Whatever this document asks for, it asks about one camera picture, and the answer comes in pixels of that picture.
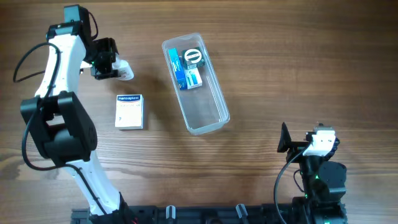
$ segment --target wooden table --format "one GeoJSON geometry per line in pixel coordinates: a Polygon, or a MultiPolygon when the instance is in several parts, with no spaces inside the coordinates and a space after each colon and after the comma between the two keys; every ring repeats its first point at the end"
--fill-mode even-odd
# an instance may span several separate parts
{"type": "MultiPolygon", "coordinates": [[[[21,157],[22,99],[42,80],[12,83],[18,60],[63,21],[64,3],[0,4],[0,223],[69,223],[88,204],[63,170],[30,170],[21,157]]],[[[272,203],[285,155],[276,153],[286,121],[294,140],[318,122],[341,140],[333,161],[348,168],[343,197],[350,223],[398,219],[398,4],[394,1],[151,1],[80,3],[96,17],[99,37],[116,40],[136,77],[96,81],[87,70],[78,97],[98,132],[107,176],[130,205],[272,203]],[[199,32],[231,121],[220,131],[186,130],[161,44],[199,32]],[[145,98],[145,129],[114,128],[115,97],[145,98]]],[[[43,70],[35,52],[20,76],[43,70]]],[[[29,157],[49,166],[29,138],[29,157]]],[[[279,200],[301,195],[291,165],[279,200]]]]}

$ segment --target wire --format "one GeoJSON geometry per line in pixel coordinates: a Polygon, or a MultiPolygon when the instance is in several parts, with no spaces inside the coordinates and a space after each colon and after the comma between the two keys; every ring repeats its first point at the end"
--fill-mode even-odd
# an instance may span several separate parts
{"type": "Polygon", "coordinates": [[[42,73],[42,72],[37,72],[37,73],[31,74],[31,75],[28,75],[28,76],[26,76],[24,78],[21,78],[19,80],[16,80],[16,77],[17,77],[17,74],[18,74],[18,70],[21,67],[21,65],[24,62],[24,60],[33,51],[35,51],[39,47],[42,47],[42,46],[45,46],[45,45],[49,45],[49,46],[51,46],[51,47],[53,47],[55,49],[55,53],[57,54],[57,60],[55,61],[54,71],[53,71],[53,74],[51,76],[51,80],[50,80],[50,84],[49,84],[48,90],[47,90],[46,94],[44,95],[43,99],[40,100],[39,105],[36,107],[36,110],[33,112],[32,116],[30,116],[30,118],[29,118],[29,120],[28,120],[28,122],[26,124],[24,135],[22,137],[22,148],[21,148],[22,149],[22,158],[24,159],[24,162],[26,163],[26,165],[28,167],[30,167],[31,169],[33,169],[33,170],[48,171],[48,170],[54,170],[54,169],[58,169],[58,168],[62,168],[62,167],[70,167],[70,168],[74,169],[79,174],[80,178],[82,179],[82,181],[86,185],[86,188],[88,189],[88,191],[90,192],[91,196],[93,197],[93,200],[97,203],[99,209],[104,213],[104,215],[106,215],[105,209],[102,207],[102,205],[98,201],[98,198],[95,196],[93,190],[91,189],[91,187],[88,184],[85,176],[83,175],[83,173],[81,173],[79,168],[77,168],[74,165],[70,165],[70,164],[65,164],[64,166],[37,167],[37,166],[33,165],[30,162],[29,158],[27,157],[27,151],[26,151],[27,135],[29,133],[29,129],[30,129],[30,126],[32,125],[32,122],[33,122],[34,118],[40,112],[41,107],[43,107],[44,102],[48,99],[48,97],[49,97],[49,95],[50,95],[50,93],[51,93],[51,91],[52,91],[52,89],[54,87],[54,83],[55,83],[55,79],[57,77],[57,72],[58,72],[58,69],[59,69],[60,59],[61,59],[61,51],[60,51],[60,49],[55,44],[52,44],[50,42],[44,42],[44,43],[41,43],[41,44],[38,44],[38,45],[32,47],[28,52],[26,52],[26,54],[18,62],[17,67],[15,68],[15,71],[14,71],[14,76],[12,78],[14,83],[19,83],[19,82],[21,82],[23,80],[26,80],[26,79],[28,79],[30,77],[33,77],[34,75],[38,75],[38,74],[42,73]]]}
{"type": "Polygon", "coordinates": [[[94,36],[91,37],[92,40],[95,40],[98,36],[98,26],[97,26],[97,21],[95,21],[95,18],[93,16],[93,14],[89,11],[88,12],[89,15],[91,15],[91,18],[93,18],[94,21],[94,25],[95,25],[95,30],[96,30],[96,34],[94,36]]]}
{"type": "Polygon", "coordinates": [[[294,182],[296,183],[298,189],[299,189],[301,192],[304,193],[304,190],[299,186],[299,183],[297,183],[297,180],[296,180],[296,173],[298,173],[298,172],[300,172],[300,169],[298,169],[298,170],[296,170],[296,171],[294,172],[294,174],[293,174],[293,179],[294,179],[294,182]]]}
{"type": "Polygon", "coordinates": [[[284,218],[282,217],[282,214],[280,214],[280,210],[279,210],[279,206],[278,206],[278,185],[279,185],[279,180],[282,177],[282,174],[285,172],[285,170],[287,169],[287,167],[294,161],[296,160],[299,156],[301,156],[306,150],[308,149],[308,147],[306,147],[305,149],[303,149],[301,152],[299,152],[296,156],[293,157],[293,159],[291,159],[290,161],[288,161],[286,163],[285,166],[283,166],[283,168],[280,170],[276,181],[275,181],[275,186],[274,186],[274,203],[275,203],[275,207],[280,219],[280,222],[282,222],[283,224],[286,224],[284,218]]]}

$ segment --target clear tray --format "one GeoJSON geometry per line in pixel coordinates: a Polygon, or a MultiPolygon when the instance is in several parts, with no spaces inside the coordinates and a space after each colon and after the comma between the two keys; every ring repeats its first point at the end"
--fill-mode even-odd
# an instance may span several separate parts
{"type": "Polygon", "coordinates": [[[201,35],[194,33],[166,40],[162,48],[188,131],[197,135],[223,127],[229,121],[229,112],[201,35]],[[198,67],[203,83],[197,88],[180,90],[172,70],[169,50],[176,48],[181,56],[183,50],[194,47],[200,48],[205,59],[205,65],[198,67]]]}

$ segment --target black cable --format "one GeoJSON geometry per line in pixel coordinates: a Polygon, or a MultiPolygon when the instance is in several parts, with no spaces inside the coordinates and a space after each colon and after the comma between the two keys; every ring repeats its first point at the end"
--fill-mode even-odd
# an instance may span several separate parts
{"type": "Polygon", "coordinates": [[[304,190],[299,186],[299,183],[297,183],[297,180],[296,180],[296,173],[298,173],[298,172],[300,172],[300,169],[298,169],[298,170],[296,170],[296,171],[294,171],[294,174],[293,174],[293,179],[294,179],[294,182],[296,183],[296,185],[297,185],[297,187],[298,187],[298,189],[301,191],[301,192],[303,192],[304,193],[304,190]]]}
{"type": "Polygon", "coordinates": [[[48,170],[54,170],[54,169],[58,169],[58,168],[62,168],[62,167],[70,167],[70,168],[74,169],[74,170],[79,174],[80,178],[83,180],[84,184],[86,185],[86,188],[88,189],[88,191],[90,192],[91,196],[93,197],[93,200],[97,203],[99,209],[104,213],[104,215],[106,215],[105,209],[102,207],[102,205],[101,205],[100,202],[98,201],[98,198],[95,196],[93,190],[91,189],[91,187],[90,187],[90,185],[88,184],[88,182],[87,182],[85,176],[83,175],[83,173],[81,173],[81,171],[80,171],[79,168],[77,168],[76,166],[70,165],[70,164],[66,164],[66,165],[60,166],[60,167],[58,167],[58,166],[37,167],[37,166],[33,165],[33,164],[30,162],[29,158],[27,157],[27,151],[26,151],[27,135],[28,135],[28,133],[29,133],[30,126],[32,125],[33,119],[34,119],[34,118],[38,115],[38,113],[40,112],[41,107],[43,107],[44,102],[47,100],[47,98],[49,97],[49,95],[50,95],[50,93],[51,93],[51,91],[52,91],[52,89],[53,89],[53,87],[54,87],[55,79],[56,79],[56,77],[57,77],[57,72],[58,72],[59,65],[60,65],[60,60],[61,60],[61,51],[60,51],[60,49],[59,49],[55,44],[52,44],[52,43],[49,43],[49,42],[44,42],[44,43],[38,44],[38,45],[36,45],[35,47],[31,48],[28,52],[26,52],[26,54],[25,54],[25,55],[21,58],[21,60],[18,62],[17,67],[15,68],[15,71],[14,71],[14,76],[13,76],[13,78],[12,78],[12,80],[13,80],[14,83],[18,83],[18,82],[21,82],[21,81],[23,81],[23,80],[26,80],[26,79],[28,79],[28,78],[30,78],[30,77],[33,77],[34,75],[40,74],[41,72],[40,72],[40,73],[37,72],[37,73],[31,74],[31,75],[28,75],[28,76],[26,76],[26,77],[24,77],[24,78],[21,78],[21,79],[19,79],[19,80],[16,80],[19,67],[21,67],[21,65],[22,65],[22,63],[24,62],[24,60],[25,60],[33,51],[35,51],[35,50],[38,49],[39,47],[42,47],[42,46],[45,46],[45,45],[49,45],[49,46],[55,48],[55,53],[57,54],[57,60],[55,61],[54,71],[53,71],[53,74],[52,74],[52,76],[51,76],[51,80],[50,80],[50,84],[49,84],[49,86],[48,86],[48,90],[47,90],[45,96],[43,97],[43,99],[40,100],[39,105],[37,106],[36,110],[33,112],[32,116],[30,116],[30,118],[29,118],[29,120],[28,120],[28,122],[27,122],[27,124],[26,124],[25,131],[24,131],[24,135],[23,135],[23,137],[22,137],[22,158],[24,159],[24,162],[26,163],[26,165],[27,165],[28,167],[30,167],[31,169],[33,169],[33,170],[48,171],[48,170]]]}
{"type": "Polygon", "coordinates": [[[301,156],[306,150],[308,149],[308,147],[306,147],[305,149],[301,150],[301,152],[299,152],[296,156],[293,157],[293,159],[291,159],[290,161],[288,161],[286,163],[285,166],[283,166],[283,168],[280,170],[276,181],[275,181],[275,186],[274,186],[274,203],[275,203],[275,207],[280,219],[280,222],[282,222],[283,224],[286,224],[284,218],[282,217],[282,214],[280,214],[280,210],[279,210],[279,206],[278,206],[278,185],[279,185],[279,180],[282,177],[282,174],[285,172],[285,170],[287,169],[287,167],[294,161],[296,160],[299,156],[301,156]]]}
{"type": "Polygon", "coordinates": [[[91,37],[92,40],[95,40],[98,36],[98,26],[97,26],[97,21],[95,21],[95,18],[93,16],[93,14],[91,12],[88,12],[89,15],[91,15],[91,18],[93,18],[94,21],[94,25],[95,25],[95,30],[96,30],[96,34],[94,36],[91,37]]]}

